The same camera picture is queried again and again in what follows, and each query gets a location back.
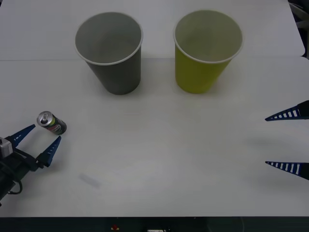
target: white cup rim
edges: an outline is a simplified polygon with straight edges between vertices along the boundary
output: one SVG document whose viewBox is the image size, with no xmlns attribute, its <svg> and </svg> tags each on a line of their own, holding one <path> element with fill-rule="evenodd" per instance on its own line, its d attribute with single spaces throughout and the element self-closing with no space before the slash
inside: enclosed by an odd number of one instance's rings
<svg viewBox="0 0 309 232">
<path fill-rule="evenodd" d="M 226 15 L 227 17 L 229 17 L 230 19 L 232 19 L 232 20 L 239 26 L 239 29 L 240 29 L 240 32 L 241 32 L 241 45 L 240 45 L 238 51 L 237 51 L 234 55 L 232 55 L 231 57 L 229 57 L 229 58 L 227 58 L 227 59 L 224 59 L 224 60 L 219 60 L 219 61 L 204 61 L 204 60 L 196 59 L 196 58 L 192 57 L 191 55 L 187 54 L 187 53 L 179 46 L 179 44 L 178 44 L 178 42 L 177 42 L 177 40 L 176 40 L 176 28 L 177 28 L 179 22 L 180 22 L 184 17 L 186 17 L 187 15 L 192 14 L 192 13 L 196 13 L 196 12 L 200 12 L 200 11 L 203 11 L 203 12 L 205 12 L 205 11 L 212 11 L 212 12 L 217 12 L 217 13 L 220 13 L 220 14 L 224 14 L 224 15 Z M 201 9 L 201 10 L 197 10 L 197 11 L 192 11 L 192 12 L 186 14 L 185 16 L 181 17 L 181 18 L 177 21 L 177 23 L 176 23 L 176 25 L 175 25 L 175 27 L 174 27 L 174 30 L 173 30 L 173 37 L 174 37 L 174 42 L 175 42 L 177 48 L 178 48 L 186 57 L 188 57 L 188 58 L 190 58 L 190 59 L 192 59 L 192 60 L 195 60 L 195 61 L 197 61 L 197 62 L 199 62 L 199 63 L 204 63 L 204 64 L 220 64 L 220 63 L 225 63 L 225 62 L 227 62 L 227 61 L 230 61 L 231 59 L 233 59 L 235 56 L 237 56 L 237 55 L 239 54 L 239 52 L 242 50 L 243 43 L 244 43 L 244 35 L 243 35 L 242 29 L 241 29 L 239 23 L 238 23 L 234 18 L 232 18 L 231 16 L 229 16 L 229 15 L 223 13 L 223 12 L 220 12 L 220 11 L 217 11 L 217 10 L 213 10 L 213 9 Z"/>
<path fill-rule="evenodd" d="M 91 60 L 85 58 L 82 54 L 80 54 L 80 52 L 78 51 L 78 49 L 77 49 L 77 47 L 76 47 L 76 35 L 75 35 L 75 37 L 74 37 L 74 47 L 75 47 L 75 51 L 77 52 L 77 54 L 78 54 L 84 61 L 86 61 L 86 62 L 88 62 L 88 63 L 90 63 L 90 64 L 99 65 L 99 66 L 109 66 L 109 65 L 119 64 L 119 63 L 122 63 L 122 62 L 126 61 L 127 59 L 130 59 L 132 56 L 134 56 L 135 53 L 137 53 L 137 51 L 140 49 L 141 44 L 142 44 L 142 42 L 143 42 L 143 29 L 141 28 L 141 25 L 139 24 L 139 22 L 138 22 L 134 17 L 132 17 L 132 16 L 130 16 L 130 15 L 128 15 L 128 14 L 125 14 L 125 13 L 123 13 L 123 12 L 103 12 L 103 13 L 99 13 L 99 14 L 92 15 L 92 16 L 90 16 L 89 18 L 87 18 L 84 22 L 82 22 L 82 23 L 79 25 L 79 27 L 78 27 L 78 29 L 77 29 L 77 31 L 76 31 L 76 34 L 77 34 L 77 32 L 79 31 L 80 27 L 81 27 L 86 21 L 88 21 L 88 20 L 91 19 L 92 17 L 95 17 L 95 16 L 97 16 L 97 15 L 106 14 L 106 13 L 117 13 L 117 14 L 122 14 L 122 15 L 125 15 L 125 16 L 127 16 L 127 17 L 132 18 L 132 19 L 136 22 L 136 24 L 140 27 L 140 43 L 139 43 L 139 45 L 137 46 L 137 48 L 136 48 L 129 56 L 127 56 L 127 57 L 125 57 L 125 58 L 123 58 L 123 59 L 121 59 L 121 60 L 118 60 L 118 61 L 115 61 L 115 62 L 111 62 L 111 63 L 98 63 L 98 62 L 93 62 L 93 61 L 91 61 Z"/>
</svg>

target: tabletop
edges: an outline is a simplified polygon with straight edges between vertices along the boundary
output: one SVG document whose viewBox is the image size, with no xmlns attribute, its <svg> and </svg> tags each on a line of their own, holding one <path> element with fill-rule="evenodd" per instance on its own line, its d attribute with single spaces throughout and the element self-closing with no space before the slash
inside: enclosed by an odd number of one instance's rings
<svg viewBox="0 0 309 232">
<path fill-rule="evenodd" d="M 136 18 L 144 58 L 174 57 L 176 22 L 215 9 L 235 18 L 249 55 L 301 56 L 305 49 L 287 0 L 6 0 L 0 7 L 0 60 L 78 59 L 74 36 L 92 15 L 117 11 Z"/>
<path fill-rule="evenodd" d="M 264 120 L 309 99 L 308 64 L 240 54 L 195 95 L 173 59 L 147 58 L 138 88 L 116 96 L 81 60 L 0 61 L 2 137 L 44 110 L 68 125 L 0 216 L 309 216 L 309 182 L 265 164 L 309 162 L 309 124 Z M 55 138 L 37 126 L 19 148 L 36 156 Z"/>
</svg>

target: wire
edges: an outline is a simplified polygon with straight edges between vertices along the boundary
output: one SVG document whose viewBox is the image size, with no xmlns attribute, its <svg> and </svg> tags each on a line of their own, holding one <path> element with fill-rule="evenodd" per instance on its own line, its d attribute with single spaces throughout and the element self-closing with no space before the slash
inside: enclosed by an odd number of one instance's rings
<svg viewBox="0 0 309 232">
<path fill-rule="evenodd" d="M 242 232 L 245 232 L 245 223 L 243 222 L 242 217 L 240 217 L 241 223 L 242 223 Z"/>
<path fill-rule="evenodd" d="M 243 222 L 242 217 L 240 217 L 241 223 L 242 223 L 242 232 L 245 232 L 245 223 Z M 212 232 L 211 228 L 209 227 L 209 225 L 207 225 L 207 229 L 209 230 L 209 232 Z"/>
<path fill-rule="evenodd" d="M 209 227 L 209 225 L 207 225 L 207 229 L 209 230 L 209 232 L 212 232 L 211 228 Z"/>
<path fill-rule="evenodd" d="M 11 174 L 14 176 L 14 179 L 15 179 L 14 181 L 19 184 L 19 191 L 18 192 L 9 191 L 8 194 L 17 195 L 17 194 L 21 193 L 23 191 L 23 184 L 21 183 L 21 180 L 18 178 L 16 172 L 12 168 L 10 168 L 8 165 L 3 163 L 2 161 L 0 161 L 0 164 L 11 172 Z"/>
</svg>

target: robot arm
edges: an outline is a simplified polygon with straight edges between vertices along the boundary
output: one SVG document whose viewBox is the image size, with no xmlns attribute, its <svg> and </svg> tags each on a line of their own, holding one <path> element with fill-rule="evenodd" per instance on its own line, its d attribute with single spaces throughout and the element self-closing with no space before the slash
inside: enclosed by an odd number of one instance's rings
<svg viewBox="0 0 309 232">
<path fill-rule="evenodd" d="M 11 136 L 0 138 L 0 200 L 6 194 L 21 193 L 23 189 L 21 179 L 29 171 L 35 172 L 38 168 L 49 167 L 53 160 L 60 144 L 60 136 L 37 158 L 16 148 L 33 128 L 34 124 Z M 19 184 L 18 192 L 11 191 L 15 183 Z"/>
</svg>

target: black cable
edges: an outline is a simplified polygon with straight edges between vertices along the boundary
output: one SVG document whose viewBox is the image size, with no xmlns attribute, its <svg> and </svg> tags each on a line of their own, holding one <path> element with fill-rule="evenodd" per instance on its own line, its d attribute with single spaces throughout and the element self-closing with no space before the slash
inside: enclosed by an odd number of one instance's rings
<svg viewBox="0 0 309 232">
<path fill-rule="evenodd" d="M 23 184 L 21 183 L 21 180 L 17 177 L 16 172 L 12 168 L 10 168 L 8 165 L 3 163 L 2 161 L 0 161 L 0 164 L 11 172 L 11 174 L 14 176 L 14 179 L 15 179 L 14 181 L 19 184 L 19 191 L 18 192 L 9 191 L 8 194 L 17 195 L 17 194 L 21 193 L 22 190 L 23 190 Z"/>
</svg>

